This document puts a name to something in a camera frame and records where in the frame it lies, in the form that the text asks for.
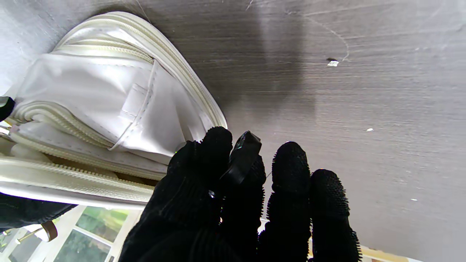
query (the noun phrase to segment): gloved hand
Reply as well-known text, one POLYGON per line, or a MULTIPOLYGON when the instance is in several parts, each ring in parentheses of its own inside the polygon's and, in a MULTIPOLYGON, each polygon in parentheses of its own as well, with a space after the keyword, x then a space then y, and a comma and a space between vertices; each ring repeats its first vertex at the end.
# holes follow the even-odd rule
POLYGON ((239 142, 230 156, 232 135, 221 127, 210 129, 200 143, 188 141, 171 159, 167 175, 128 234, 120 261, 302 262, 311 218, 315 262, 358 260, 338 177, 326 170, 311 176, 306 153, 294 142, 275 155, 270 222, 258 237, 265 169, 258 154, 243 158, 239 142), (235 169, 239 178, 228 177, 238 161, 250 163, 235 169))

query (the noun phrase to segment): glove finger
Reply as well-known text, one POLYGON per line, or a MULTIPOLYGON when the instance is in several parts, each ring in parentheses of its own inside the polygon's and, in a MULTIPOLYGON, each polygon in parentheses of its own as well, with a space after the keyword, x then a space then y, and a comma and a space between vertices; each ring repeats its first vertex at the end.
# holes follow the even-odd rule
POLYGON ((315 262, 356 262, 362 259, 356 232, 349 224, 349 206, 338 176, 316 170, 309 193, 315 262))
POLYGON ((231 132, 218 126, 209 129, 204 139, 196 144, 196 169, 211 190, 228 167, 232 140, 231 132))
POLYGON ((223 201, 220 234, 244 261, 255 261, 260 217, 264 203, 265 169, 262 157, 256 161, 241 186, 223 201))
POLYGON ((283 144, 272 163, 270 220, 259 237, 260 261, 305 261, 310 237, 309 166, 306 153, 294 142, 283 144))

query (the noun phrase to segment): white speck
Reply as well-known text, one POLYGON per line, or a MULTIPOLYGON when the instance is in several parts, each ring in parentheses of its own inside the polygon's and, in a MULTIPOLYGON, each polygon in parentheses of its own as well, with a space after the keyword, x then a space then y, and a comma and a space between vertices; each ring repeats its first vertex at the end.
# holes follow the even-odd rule
POLYGON ((246 10, 245 10, 245 11, 247 11, 247 10, 251 7, 251 5, 253 4, 253 2, 254 2, 254 0, 251 0, 251 1, 249 2, 249 5, 246 7, 246 10))
POLYGON ((330 61, 330 63, 328 63, 327 66, 337 66, 338 63, 338 61, 330 61))

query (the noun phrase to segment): gray surface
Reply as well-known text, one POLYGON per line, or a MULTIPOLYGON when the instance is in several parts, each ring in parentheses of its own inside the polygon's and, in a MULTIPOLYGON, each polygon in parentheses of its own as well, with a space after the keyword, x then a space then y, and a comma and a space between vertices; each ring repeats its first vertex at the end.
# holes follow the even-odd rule
POLYGON ((464 0, 139 2, 0 2, 1 88, 91 15, 147 16, 206 84, 234 136, 249 129, 262 138, 267 172, 281 143, 297 141, 311 169, 341 177, 362 244, 461 260, 464 0))

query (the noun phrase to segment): white leather bag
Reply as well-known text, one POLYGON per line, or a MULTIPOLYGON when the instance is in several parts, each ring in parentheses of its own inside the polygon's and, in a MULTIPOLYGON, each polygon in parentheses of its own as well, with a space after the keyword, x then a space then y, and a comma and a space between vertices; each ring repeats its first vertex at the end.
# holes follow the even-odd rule
POLYGON ((124 12, 76 26, 7 94, 0 191, 34 199, 143 208, 185 141, 226 128, 168 39, 124 12))

